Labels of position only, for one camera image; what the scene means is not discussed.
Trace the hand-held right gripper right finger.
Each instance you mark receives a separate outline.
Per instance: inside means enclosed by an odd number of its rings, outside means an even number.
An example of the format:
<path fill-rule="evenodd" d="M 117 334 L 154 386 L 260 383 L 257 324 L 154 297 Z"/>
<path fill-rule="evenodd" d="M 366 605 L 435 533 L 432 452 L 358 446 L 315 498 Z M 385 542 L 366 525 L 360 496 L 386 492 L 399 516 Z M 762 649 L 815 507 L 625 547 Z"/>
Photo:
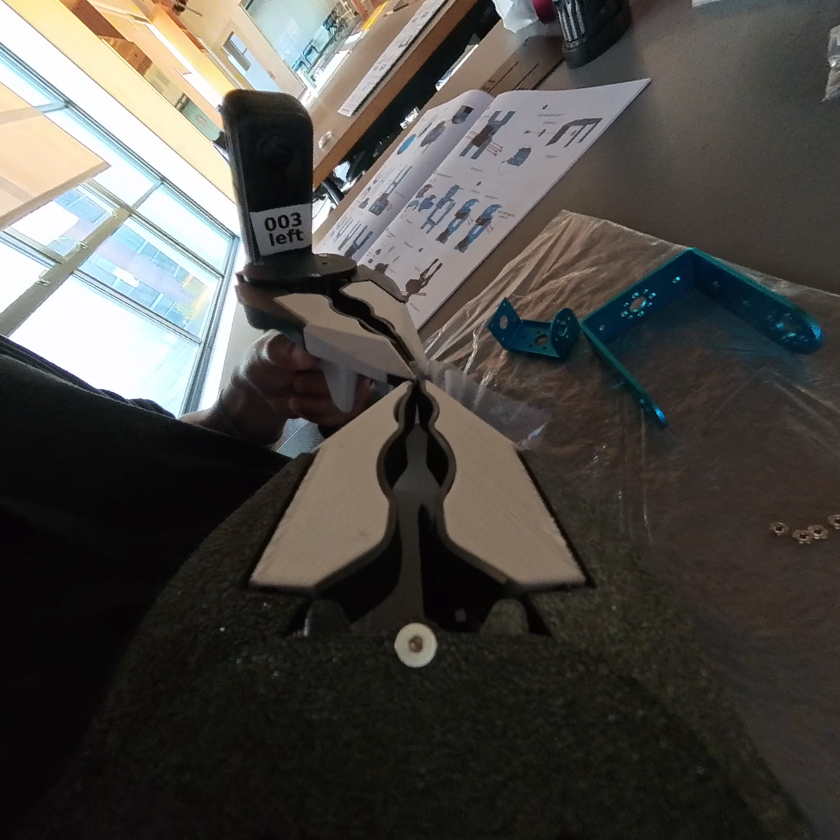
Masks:
<path fill-rule="evenodd" d="M 420 384 L 437 493 L 421 535 L 427 615 L 480 627 L 493 607 L 587 586 L 587 573 L 517 446 L 430 382 Z"/>

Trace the assembly instruction manual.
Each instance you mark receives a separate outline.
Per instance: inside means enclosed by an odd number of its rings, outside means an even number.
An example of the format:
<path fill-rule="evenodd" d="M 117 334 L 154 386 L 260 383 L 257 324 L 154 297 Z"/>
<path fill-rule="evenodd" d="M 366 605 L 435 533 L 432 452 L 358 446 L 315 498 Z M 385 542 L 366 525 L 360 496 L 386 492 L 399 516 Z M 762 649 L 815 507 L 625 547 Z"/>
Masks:
<path fill-rule="evenodd" d="M 317 251 L 393 279 L 422 327 L 649 82 L 472 90 L 432 108 Z"/>

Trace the dark grey desk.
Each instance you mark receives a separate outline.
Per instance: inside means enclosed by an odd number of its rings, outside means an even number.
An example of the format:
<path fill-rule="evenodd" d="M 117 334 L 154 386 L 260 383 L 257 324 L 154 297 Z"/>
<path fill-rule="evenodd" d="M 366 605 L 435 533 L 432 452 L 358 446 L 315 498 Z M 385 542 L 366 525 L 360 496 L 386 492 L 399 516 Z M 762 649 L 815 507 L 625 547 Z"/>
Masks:
<path fill-rule="evenodd" d="M 647 89 L 430 319 L 422 329 L 426 340 L 430 328 L 487 289 L 490 272 L 520 257 L 562 212 L 838 295 L 838 102 L 823 101 L 826 41 L 838 25 L 838 2 L 634 2 L 633 18 L 629 33 L 602 58 L 577 71 L 561 66 L 541 87 L 645 77 Z M 478 410 L 497 406 L 493 396 L 504 393 L 466 373 L 455 382 Z M 503 430 L 543 425 L 533 407 L 506 395 L 519 412 L 502 420 Z M 537 450 L 595 504 L 557 458 Z M 645 546 L 595 506 L 658 568 Z M 750 736 L 816 831 L 838 838 L 838 794 L 790 784 Z"/>

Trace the large clear plastic bag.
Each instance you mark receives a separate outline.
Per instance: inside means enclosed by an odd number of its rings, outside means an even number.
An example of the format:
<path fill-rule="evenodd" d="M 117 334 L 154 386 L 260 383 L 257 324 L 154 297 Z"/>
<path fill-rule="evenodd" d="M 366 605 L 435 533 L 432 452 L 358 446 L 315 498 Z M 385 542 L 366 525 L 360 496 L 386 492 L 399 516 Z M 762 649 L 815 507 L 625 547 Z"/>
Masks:
<path fill-rule="evenodd" d="M 613 345 L 667 416 L 659 426 L 584 338 L 564 364 L 507 355 L 487 321 L 579 318 L 683 246 L 562 212 L 444 325 L 428 351 L 539 412 L 524 443 L 551 454 L 679 588 L 752 736 L 790 784 L 838 794 L 838 530 L 774 536 L 838 514 L 838 295 L 754 269 L 823 329 L 810 355 L 778 346 L 700 293 Z"/>

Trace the white plastic wrap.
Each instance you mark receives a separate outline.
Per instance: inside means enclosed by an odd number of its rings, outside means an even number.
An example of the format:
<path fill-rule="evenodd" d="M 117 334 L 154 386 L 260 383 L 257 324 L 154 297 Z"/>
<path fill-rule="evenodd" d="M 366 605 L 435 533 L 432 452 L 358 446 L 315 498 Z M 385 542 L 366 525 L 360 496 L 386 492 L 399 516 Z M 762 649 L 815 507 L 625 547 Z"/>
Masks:
<path fill-rule="evenodd" d="M 533 1 L 496 0 L 492 3 L 504 28 L 512 33 L 541 22 Z"/>

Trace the person's left forearm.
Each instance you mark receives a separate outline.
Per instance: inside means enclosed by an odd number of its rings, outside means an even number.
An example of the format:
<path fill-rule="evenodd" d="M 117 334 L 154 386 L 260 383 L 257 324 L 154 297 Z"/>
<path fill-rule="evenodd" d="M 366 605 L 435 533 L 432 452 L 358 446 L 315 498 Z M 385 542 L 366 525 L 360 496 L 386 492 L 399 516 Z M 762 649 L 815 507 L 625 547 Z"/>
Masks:
<path fill-rule="evenodd" d="M 151 401 L 95 388 L 7 338 L 2 338 L 1 386 L 4 453 L 19 447 L 126 460 L 204 458 L 238 445 Z"/>

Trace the brown cardboard box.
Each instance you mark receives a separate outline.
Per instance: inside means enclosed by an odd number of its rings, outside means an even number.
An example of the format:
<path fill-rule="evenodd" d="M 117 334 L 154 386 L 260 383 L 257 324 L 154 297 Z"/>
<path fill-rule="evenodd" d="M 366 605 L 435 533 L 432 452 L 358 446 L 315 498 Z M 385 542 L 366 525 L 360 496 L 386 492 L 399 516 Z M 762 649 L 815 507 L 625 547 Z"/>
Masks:
<path fill-rule="evenodd" d="M 564 42 L 559 36 L 533 36 L 499 66 L 481 86 L 492 96 L 519 90 L 534 90 L 564 60 Z"/>

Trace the teal metal U bracket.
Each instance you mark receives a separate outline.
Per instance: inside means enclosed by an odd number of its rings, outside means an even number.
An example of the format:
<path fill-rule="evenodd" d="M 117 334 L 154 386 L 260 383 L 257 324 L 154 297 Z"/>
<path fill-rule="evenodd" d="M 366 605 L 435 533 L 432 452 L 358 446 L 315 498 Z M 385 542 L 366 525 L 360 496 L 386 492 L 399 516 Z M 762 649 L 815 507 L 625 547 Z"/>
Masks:
<path fill-rule="evenodd" d="M 687 248 L 581 321 L 581 331 L 600 362 L 618 376 L 635 402 L 661 427 L 668 425 L 666 415 L 617 359 L 609 343 L 693 291 L 702 293 L 791 352 L 812 354 L 823 346 L 820 325 L 791 300 L 723 261 L 696 248 Z"/>

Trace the small teal metal bracket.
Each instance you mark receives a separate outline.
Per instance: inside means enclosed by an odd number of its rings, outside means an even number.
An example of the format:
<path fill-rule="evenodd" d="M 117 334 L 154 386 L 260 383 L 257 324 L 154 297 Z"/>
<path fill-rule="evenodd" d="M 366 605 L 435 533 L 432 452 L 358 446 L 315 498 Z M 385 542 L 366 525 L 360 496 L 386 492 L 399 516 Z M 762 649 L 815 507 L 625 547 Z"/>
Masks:
<path fill-rule="evenodd" d="M 509 352 L 565 361 L 581 335 L 581 324 L 570 308 L 558 310 L 550 322 L 521 318 L 503 298 L 487 324 L 490 334 Z"/>

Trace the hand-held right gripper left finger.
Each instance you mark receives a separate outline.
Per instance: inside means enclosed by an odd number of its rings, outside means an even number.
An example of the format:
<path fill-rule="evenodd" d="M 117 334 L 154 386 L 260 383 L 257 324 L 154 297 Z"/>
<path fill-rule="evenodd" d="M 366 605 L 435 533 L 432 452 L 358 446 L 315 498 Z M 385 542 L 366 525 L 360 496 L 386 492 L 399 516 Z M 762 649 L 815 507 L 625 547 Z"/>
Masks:
<path fill-rule="evenodd" d="M 403 556 L 394 487 L 407 468 L 413 392 L 397 386 L 318 447 L 251 587 L 336 602 L 350 623 L 393 593 Z"/>

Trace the white paper sheet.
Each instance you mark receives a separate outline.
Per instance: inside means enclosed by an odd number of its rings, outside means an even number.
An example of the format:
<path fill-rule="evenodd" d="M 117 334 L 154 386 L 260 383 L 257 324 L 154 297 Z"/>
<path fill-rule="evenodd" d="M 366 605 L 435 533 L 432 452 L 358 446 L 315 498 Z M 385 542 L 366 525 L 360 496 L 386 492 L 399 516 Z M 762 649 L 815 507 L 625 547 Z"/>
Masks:
<path fill-rule="evenodd" d="M 380 85 L 400 58 L 410 49 L 414 41 L 423 33 L 426 26 L 438 14 L 438 11 L 447 3 L 448 1 L 423 2 L 373 66 L 366 72 L 360 83 L 338 109 L 338 114 L 351 117 L 361 108 L 364 101 Z"/>

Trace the person's left hand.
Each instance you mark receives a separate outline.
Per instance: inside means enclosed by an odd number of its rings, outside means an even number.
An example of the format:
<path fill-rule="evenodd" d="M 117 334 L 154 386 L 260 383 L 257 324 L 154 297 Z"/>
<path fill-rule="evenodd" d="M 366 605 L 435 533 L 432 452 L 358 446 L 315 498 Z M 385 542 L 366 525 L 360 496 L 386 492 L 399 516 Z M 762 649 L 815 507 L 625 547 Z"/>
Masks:
<path fill-rule="evenodd" d="M 333 400 L 318 360 L 278 332 L 258 339 L 233 372 L 213 409 L 227 429 L 258 445 L 273 445 L 285 425 L 302 419 L 340 428 L 371 403 L 373 381 L 356 378 L 350 409 Z"/>

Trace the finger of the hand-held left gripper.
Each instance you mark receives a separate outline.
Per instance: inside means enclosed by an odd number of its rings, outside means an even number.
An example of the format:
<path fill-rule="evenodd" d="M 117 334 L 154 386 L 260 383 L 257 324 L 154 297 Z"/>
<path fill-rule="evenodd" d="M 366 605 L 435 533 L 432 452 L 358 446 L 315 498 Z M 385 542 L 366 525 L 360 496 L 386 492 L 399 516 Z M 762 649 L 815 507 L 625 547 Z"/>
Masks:
<path fill-rule="evenodd" d="M 417 378 L 392 339 L 336 310 L 327 297 L 294 293 L 274 297 L 273 302 L 302 324 L 304 347 L 311 355 L 372 379 Z"/>
<path fill-rule="evenodd" d="M 367 307 L 378 331 L 412 368 L 428 368 L 423 343 L 406 303 L 389 280 L 355 280 L 343 287 L 343 295 Z"/>

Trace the black ribbed cylinder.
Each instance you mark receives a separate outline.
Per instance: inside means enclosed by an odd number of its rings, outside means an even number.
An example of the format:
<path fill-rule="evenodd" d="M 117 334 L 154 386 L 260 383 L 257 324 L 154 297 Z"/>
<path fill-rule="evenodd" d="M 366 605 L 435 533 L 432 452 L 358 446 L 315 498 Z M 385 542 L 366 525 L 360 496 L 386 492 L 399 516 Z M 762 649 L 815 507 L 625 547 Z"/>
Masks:
<path fill-rule="evenodd" d="M 611 48 L 630 28 L 628 1 L 552 1 L 560 23 L 563 60 L 576 69 Z"/>

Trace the tall glass window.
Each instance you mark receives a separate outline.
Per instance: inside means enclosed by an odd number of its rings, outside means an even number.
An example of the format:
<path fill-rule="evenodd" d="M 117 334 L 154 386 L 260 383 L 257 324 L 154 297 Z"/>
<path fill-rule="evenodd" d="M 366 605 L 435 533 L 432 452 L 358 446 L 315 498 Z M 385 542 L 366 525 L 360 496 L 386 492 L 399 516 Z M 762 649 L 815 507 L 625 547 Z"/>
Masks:
<path fill-rule="evenodd" d="M 108 165 L 2 229 L 2 332 L 96 387 L 197 409 L 239 237 L 5 45 L 2 82 Z"/>

